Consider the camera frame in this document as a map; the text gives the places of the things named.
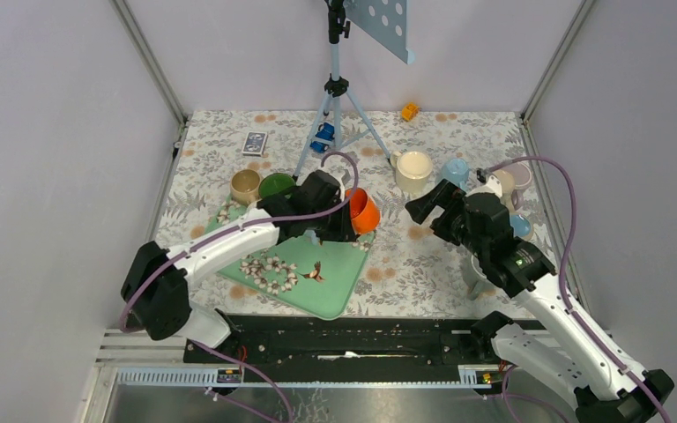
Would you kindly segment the cream mug green inside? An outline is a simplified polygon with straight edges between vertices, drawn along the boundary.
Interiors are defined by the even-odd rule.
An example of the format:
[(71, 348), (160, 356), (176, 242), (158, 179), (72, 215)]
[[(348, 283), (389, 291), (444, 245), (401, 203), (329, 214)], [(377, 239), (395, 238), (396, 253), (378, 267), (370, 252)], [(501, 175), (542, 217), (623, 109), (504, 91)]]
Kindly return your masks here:
[(258, 188), (258, 194), (261, 198), (266, 198), (278, 194), (285, 189), (290, 189), (296, 185), (294, 178), (285, 173), (274, 173), (267, 175)]

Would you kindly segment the orange mug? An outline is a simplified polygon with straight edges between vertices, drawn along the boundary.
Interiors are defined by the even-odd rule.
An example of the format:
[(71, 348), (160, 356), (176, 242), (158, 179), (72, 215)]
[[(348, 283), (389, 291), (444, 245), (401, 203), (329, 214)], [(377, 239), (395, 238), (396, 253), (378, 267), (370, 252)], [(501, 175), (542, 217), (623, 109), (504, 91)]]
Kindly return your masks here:
[[(347, 189), (346, 197), (352, 193)], [(377, 229), (381, 220), (381, 212), (369, 193), (357, 188), (349, 202), (350, 218), (353, 230), (357, 235), (369, 234)]]

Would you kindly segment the beige mug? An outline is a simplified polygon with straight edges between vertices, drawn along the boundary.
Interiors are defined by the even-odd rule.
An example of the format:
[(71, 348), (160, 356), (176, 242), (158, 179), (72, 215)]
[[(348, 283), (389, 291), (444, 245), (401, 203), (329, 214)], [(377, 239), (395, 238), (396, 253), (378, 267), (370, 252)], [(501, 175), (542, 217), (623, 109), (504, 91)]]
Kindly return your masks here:
[(230, 196), (238, 204), (249, 206), (259, 199), (262, 178), (252, 169), (243, 169), (230, 180)]

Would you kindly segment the blue butterfly mug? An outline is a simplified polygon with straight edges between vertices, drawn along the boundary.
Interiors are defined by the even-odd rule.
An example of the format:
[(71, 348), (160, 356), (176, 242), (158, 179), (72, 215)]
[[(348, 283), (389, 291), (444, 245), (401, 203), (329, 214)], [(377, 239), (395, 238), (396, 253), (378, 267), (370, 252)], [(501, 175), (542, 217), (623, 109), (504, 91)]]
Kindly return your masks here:
[(510, 226), (516, 237), (529, 241), (534, 234), (534, 226), (531, 221), (522, 214), (510, 214)]

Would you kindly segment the grey blue mug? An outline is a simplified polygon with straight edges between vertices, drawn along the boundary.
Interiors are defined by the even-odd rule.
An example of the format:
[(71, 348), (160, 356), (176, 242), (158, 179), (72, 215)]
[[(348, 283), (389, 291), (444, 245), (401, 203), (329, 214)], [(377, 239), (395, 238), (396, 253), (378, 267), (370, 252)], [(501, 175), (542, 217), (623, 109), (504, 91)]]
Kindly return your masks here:
[(488, 281), (478, 258), (470, 255), (461, 264), (462, 278), (467, 286), (466, 298), (471, 301), (495, 293), (496, 287)]

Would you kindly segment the light blue ribbed mug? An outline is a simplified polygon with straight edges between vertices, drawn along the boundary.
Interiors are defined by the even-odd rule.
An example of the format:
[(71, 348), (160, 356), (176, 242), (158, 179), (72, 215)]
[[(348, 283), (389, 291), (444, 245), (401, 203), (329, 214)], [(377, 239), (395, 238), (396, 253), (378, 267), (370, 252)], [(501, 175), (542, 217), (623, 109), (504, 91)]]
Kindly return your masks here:
[(322, 240), (314, 230), (306, 230), (304, 236), (310, 241), (312, 245), (319, 246), (322, 244)]

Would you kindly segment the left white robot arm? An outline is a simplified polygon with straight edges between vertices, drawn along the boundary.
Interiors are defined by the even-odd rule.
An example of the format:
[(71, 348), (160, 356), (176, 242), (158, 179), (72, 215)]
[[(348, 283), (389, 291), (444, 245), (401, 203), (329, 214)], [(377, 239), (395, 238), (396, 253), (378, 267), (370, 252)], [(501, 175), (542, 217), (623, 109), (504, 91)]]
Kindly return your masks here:
[(190, 299), (192, 287), (251, 253), (307, 231), (327, 241), (354, 241), (350, 201), (357, 189), (316, 170), (211, 233), (168, 248), (155, 241), (142, 245), (121, 288), (121, 331), (143, 331), (155, 341), (180, 336), (203, 345), (218, 362), (231, 360), (238, 350), (236, 335), (220, 312)]

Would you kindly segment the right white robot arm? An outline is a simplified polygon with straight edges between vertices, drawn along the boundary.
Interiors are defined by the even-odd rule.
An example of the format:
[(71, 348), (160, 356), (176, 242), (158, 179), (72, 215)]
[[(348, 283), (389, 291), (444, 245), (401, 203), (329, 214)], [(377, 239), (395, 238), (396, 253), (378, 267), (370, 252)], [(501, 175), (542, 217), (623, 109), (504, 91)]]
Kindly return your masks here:
[(561, 347), (540, 343), (501, 312), (472, 327), (470, 349), (478, 361), (508, 361), (557, 393), (580, 422), (646, 422), (674, 388), (662, 369), (646, 369), (624, 352), (559, 283), (554, 264), (533, 243), (515, 236), (495, 178), (467, 194), (438, 183), (405, 205), (421, 224), (436, 208), (430, 227), (438, 238), (465, 247), (486, 280), (529, 311)]

